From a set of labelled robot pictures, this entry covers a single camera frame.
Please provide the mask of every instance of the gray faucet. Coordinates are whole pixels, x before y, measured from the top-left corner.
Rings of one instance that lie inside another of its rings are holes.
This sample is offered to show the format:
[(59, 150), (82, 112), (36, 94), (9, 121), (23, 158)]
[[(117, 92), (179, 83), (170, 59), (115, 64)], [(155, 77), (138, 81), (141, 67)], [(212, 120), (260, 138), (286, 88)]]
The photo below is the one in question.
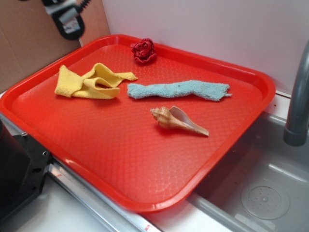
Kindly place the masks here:
[(309, 41), (301, 58), (289, 113), (284, 128), (284, 141), (292, 146), (301, 146), (306, 142), (309, 125)]

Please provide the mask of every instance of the sink basin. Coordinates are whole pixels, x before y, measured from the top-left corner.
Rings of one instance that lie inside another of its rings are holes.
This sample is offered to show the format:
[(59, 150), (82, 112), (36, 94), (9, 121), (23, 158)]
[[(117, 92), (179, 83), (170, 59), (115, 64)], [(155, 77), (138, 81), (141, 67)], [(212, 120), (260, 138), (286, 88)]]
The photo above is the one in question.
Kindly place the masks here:
[(284, 125), (263, 113), (189, 200), (234, 231), (308, 231), (309, 143), (285, 144)]

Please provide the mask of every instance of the spiral shell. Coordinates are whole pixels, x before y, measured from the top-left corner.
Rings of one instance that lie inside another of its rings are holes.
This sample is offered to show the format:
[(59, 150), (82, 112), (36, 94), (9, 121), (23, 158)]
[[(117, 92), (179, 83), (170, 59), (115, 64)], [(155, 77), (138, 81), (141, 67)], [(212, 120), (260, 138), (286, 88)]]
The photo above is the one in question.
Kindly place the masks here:
[(163, 128), (179, 128), (209, 136), (209, 132), (206, 129), (192, 122), (185, 112), (176, 106), (170, 109), (166, 107), (151, 109), (150, 112), (154, 119), (158, 121), (159, 126)]

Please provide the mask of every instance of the fabric rose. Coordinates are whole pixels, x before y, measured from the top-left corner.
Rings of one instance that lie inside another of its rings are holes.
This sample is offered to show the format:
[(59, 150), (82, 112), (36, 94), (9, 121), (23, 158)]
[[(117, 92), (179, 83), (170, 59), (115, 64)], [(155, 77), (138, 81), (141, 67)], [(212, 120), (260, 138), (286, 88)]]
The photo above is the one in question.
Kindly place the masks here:
[(146, 63), (156, 57), (154, 42), (151, 39), (142, 39), (139, 43), (131, 44), (134, 59)]

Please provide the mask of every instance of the yellow towel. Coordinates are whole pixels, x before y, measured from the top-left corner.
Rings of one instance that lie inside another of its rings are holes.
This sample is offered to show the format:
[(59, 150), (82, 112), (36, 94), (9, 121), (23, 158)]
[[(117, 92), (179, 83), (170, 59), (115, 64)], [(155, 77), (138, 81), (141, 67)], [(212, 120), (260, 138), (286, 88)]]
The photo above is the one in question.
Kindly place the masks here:
[(137, 77), (131, 72), (113, 73), (101, 63), (95, 64), (89, 72), (79, 76), (68, 70), (65, 65), (62, 65), (59, 70), (55, 94), (69, 98), (73, 96), (92, 99), (113, 99), (120, 92), (117, 86), (125, 79), (135, 81)]

